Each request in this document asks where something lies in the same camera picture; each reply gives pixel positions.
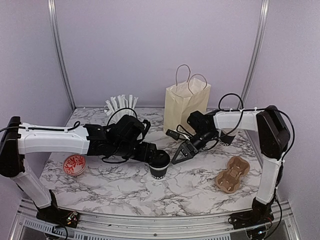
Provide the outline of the black paper coffee cup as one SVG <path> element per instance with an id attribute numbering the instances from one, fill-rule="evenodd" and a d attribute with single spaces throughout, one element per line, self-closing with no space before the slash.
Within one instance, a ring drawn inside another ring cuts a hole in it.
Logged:
<path id="1" fill-rule="evenodd" d="M 156 180 L 161 180 L 165 177 L 168 169 L 168 165 L 164 167 L 152 167 L 149 166 L 151 176 Z"/>

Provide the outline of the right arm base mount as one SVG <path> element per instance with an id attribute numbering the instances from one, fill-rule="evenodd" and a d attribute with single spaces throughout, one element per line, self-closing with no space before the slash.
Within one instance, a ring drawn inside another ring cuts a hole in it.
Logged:
<path id="1" fill-rule="evenodd" d="M 233 229 L 242 229 L 247 227 L 253 227 L 264 223 L 272 223 L 274 216 L 272 213 L 272 204 L 275 198 L 267 204 L 259 202 L 256 197 L 253 199 L 251 210 L 241 211 L 238 213 L 232 213 L 228 222 L 233 225 Z"/>

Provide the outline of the black cup lid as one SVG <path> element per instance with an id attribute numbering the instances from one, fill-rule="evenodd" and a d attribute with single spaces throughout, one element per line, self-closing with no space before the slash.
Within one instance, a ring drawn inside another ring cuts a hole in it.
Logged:
<path id="1" fill-rule="evenodd" d="M 169 165 L 171 159 L 169 154 L 164 150 L 157 150 L 151 158 L 149 166 L 154 169 L 162 169 Z"/>

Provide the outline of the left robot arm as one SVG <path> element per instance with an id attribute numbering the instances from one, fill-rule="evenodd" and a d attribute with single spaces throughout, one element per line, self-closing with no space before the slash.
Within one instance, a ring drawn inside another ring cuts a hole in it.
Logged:
<path id="1" fill-rule="evenodd" d="M 37 208 L 37 218 L 62 223 L 71 214 L 58 207 L 51 190 L 45 189 L 33 171 L 24 162 L 29 153 L 74 153 L 86 156 L 119 156 L 162 168 L 169 159 L 154 143 L 144 138 L 151 127 L 148 120 L 139 121 L 124 115 L 117 123 L 73 127 L 38 126 L 22 123 L 13 116 L 2 129 L 0 141 L 0 174 L 10 178 L 31 198 Z"/>

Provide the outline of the cream paper bag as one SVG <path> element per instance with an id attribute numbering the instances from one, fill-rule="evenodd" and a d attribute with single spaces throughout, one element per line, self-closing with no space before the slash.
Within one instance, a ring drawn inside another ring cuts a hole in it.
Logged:
<path id="1" fill-rule="evenodd" d="M 178 82 L 175 76 L 175 84 L 165 90 L 163 131 L 175 130 L 181 125 L 193 134 L 195 131 L 188 125 L 187 119 L 195 111 L 206 112 L 212 86 L 202 74 L 192 75 L 187 64 L 178 66 L 181 67 L 187 67 L 188 77 L 186 81 Z"/>

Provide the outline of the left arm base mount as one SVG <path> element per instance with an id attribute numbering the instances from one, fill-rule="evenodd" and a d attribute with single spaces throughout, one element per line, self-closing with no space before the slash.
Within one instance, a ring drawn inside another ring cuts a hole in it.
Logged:
<path id="1" fill-rule="evenodd" d="M 76 228 L 79 221 L 79 213 L 76 210 L 66 210 L 58 207 L 55 194 L 49 190 L 51 203 L 48 207 L 37 208 L 36 218 L 45 222 L 58 224 L 63 227 Z"/>

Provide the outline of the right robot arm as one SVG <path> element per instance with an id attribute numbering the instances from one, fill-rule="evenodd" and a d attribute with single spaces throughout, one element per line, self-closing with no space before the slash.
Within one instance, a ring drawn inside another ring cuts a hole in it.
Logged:
<path id="1" fill-rule="evenodd" d="M 207 143 L 223 141 L 236 130 L 254 132 L 258 142 L 252 142 L 259 157 L 262 173 L 259 188 L 251 209 L 232 213 L 229 217 L 235 228 L 265 223 L 274 219 L 272 204 L 278 202 L 277 189 L 283 176 L 285 156 L 295 142 L 294 126 L 288 127 L 290 117 L 274 105 L 265 108 L 222 109 L 206 114 L 196 110 L 187 118 L 195 131 L 181 143 L 172 164 L 191 160 Z"/>

